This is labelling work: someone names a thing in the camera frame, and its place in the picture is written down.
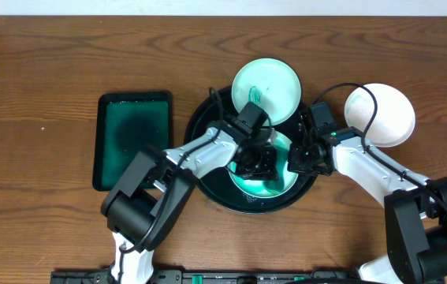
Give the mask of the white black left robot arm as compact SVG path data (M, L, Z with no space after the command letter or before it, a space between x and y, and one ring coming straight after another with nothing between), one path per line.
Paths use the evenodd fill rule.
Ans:
M101 206L116 245L113 281L147 282L154 250L173 229L199 180L230 163L271 172L261 154L271 150L276 137L275 129L262 122L214 121L179 148L139 151Z

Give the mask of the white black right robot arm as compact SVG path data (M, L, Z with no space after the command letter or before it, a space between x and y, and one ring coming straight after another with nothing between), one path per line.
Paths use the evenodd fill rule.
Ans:
M378 150L354 128L313 129L292 144L288 169L351 178L385 210L385 256L362 265L368 282L427 283L447 277L447 177L432 180Z

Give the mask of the white plate green stain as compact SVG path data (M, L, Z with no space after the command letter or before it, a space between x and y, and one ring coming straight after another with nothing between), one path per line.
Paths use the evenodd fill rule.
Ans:
M256 198L270 199L286 193L293 187L298 178L298 174L288 171L288 152L291 143L292 141L286 135L277 132L277 138L273 144L277 152L277 180L260 181L243 179L234 174L237 165L231 162L227 168L230 170L229 176L232 182L242 192Z
M231 97L241 112L248 102L268 114L271 125L289 119L301 100L300 80L286 63L273 58L260 58L242 67L234 77Z

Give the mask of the white plate green stain front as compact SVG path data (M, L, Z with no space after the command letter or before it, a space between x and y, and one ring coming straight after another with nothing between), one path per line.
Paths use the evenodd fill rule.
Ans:
M231 162L227 168L230 170L229 176L232 182L242 192L256 198L270 199L286 193L293 187L298 178L298 174L288 171L288 152L291 143L292 141L286 135L277 132L277 138L273 144L277 152L277 180L260 181L243 179L234 174L237 165Z

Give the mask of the black rectangular tray green liquid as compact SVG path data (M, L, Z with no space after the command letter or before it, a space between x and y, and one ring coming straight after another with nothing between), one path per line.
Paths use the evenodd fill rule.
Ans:
M98 101L92 186L111 190L147 145L173 144L172 95L168 91L115 92Z

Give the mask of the white plate green stain back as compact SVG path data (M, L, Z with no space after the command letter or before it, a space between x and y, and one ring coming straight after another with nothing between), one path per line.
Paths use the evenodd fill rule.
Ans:
M301 100L300 80L286 63L273 58L260 58L242 67L234 77L231 97L241 112L248 102L268 114L271 125L289 119Z

